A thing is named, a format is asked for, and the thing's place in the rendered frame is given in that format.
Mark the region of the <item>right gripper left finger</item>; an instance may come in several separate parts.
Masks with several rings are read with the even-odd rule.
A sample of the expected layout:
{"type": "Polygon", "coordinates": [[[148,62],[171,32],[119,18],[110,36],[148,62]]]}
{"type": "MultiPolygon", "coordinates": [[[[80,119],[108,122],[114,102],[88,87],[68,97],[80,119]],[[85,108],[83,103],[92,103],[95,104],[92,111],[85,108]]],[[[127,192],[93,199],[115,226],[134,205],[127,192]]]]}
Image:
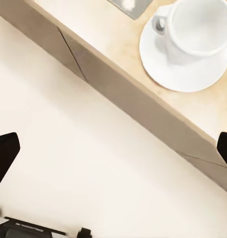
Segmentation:
{"type": "Polygon", "coordinates": [[[20,142],[16,132],[0,136],[0,183],[20,152],[20,142]]]}

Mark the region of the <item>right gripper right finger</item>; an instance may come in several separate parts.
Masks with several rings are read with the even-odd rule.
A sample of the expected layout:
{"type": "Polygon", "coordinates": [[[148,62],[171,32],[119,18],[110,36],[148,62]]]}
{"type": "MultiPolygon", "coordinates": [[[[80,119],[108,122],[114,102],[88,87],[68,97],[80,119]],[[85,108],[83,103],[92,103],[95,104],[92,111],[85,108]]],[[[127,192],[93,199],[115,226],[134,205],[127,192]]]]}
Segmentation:
{"type": "Polygon", "coordinates": [[[227,132],[221,132],[218,143],[217,150],[221,154],[222,158],[227,163],[227,132]]]}

